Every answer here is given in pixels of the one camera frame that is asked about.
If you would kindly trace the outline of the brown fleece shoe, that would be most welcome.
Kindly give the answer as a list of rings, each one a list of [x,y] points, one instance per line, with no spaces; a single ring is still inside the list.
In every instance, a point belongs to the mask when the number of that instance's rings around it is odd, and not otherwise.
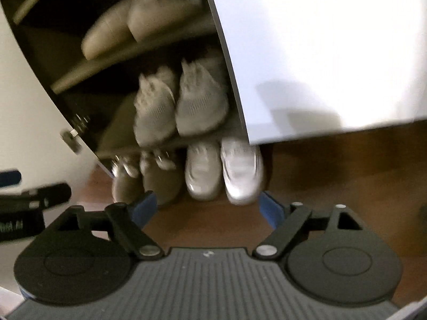
[[[115,202],[131,204],[143,192],[143,178],[139,159],[134,156],[116,156],[112,165],[114,179],[112,197]]]
[[[140,172],[144,189],[156,195],[158,207],[170,205],[180,195],[184,177],[173,152],[142,151]]]

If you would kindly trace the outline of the dark shoe cabinet shelves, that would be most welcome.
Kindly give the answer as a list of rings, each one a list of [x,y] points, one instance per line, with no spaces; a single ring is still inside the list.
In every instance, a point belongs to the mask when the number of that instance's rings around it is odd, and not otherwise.
[[[166,65],[180,75],[182,61],[223,51],[213,1],[202,0],[202,9],[184,22],[87,60],[81,49],[86,32],[120,1],[1,0],[18,46],[62,116],[70,126],[74,114],[90,118],[80,143],[100,158],[139,150],[133,100],[140,74]]]

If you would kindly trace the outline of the white closed cabinet door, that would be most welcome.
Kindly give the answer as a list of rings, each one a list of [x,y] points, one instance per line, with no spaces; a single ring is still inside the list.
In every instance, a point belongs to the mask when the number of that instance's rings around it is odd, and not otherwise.
[[[208,0],[250,143],[426,118],[426,0]]]

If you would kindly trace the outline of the white loafer front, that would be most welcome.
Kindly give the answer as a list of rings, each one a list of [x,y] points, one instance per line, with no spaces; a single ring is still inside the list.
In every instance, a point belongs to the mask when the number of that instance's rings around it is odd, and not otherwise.
[[[189,195],[199,201],[215,199],[222,188],[222,162],[217,142],[188,146],[185,183]]]

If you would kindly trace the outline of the metal lower door hinge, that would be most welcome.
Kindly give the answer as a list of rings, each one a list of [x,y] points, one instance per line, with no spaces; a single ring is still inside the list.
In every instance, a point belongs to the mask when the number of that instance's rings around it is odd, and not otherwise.
[[[64,143],[78,155],[82,149],[80,139],[88,130],[90,118],[88,116],[81,116],[74,114],[71,120],[71,128],[65,129],[60,132],[60,137]]]

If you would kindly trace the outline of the beige quilted slipper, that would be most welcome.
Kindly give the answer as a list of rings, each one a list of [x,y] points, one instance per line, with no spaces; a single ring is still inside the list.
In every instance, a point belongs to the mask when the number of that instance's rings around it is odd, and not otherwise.
[[[133,39],[127,20],[134,0],[121,0],[110,7],[87,31],[82,40],[82,54],[87,60],[111,51]]]
[[[184,22],[202,9],[202,0],[133,0],[127,25],[141,42],[173,25]]]

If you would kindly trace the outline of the white sneaker coral lining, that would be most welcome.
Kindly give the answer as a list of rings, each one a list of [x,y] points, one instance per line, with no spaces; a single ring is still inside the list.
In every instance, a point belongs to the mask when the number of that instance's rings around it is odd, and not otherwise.
[[[228,72],[222,56],[182,62],[175,120],[183,137],[204,134],[224,122],[229,112]]]

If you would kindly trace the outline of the white loafer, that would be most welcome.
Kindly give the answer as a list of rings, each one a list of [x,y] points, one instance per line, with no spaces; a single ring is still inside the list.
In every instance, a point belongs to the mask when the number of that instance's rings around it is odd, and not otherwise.
[[[224,185],[233,205],[249,205],[257,200],[265,183],[265,168],[257,145],[236,138],[221,142]]]
[[[215,199],[222,188],[222,162],[217,142],[188,146],[185,183],[189,195],[199,201]]]

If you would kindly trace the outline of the beige quilted slipper front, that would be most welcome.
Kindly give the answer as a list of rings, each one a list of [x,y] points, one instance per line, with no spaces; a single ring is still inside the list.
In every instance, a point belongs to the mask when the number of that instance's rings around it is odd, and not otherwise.
[[[134,0],[121,0],[110,7],[87,31],[82,40],[82,54],[87,60],[111,51],[133,39],[127,20]]]

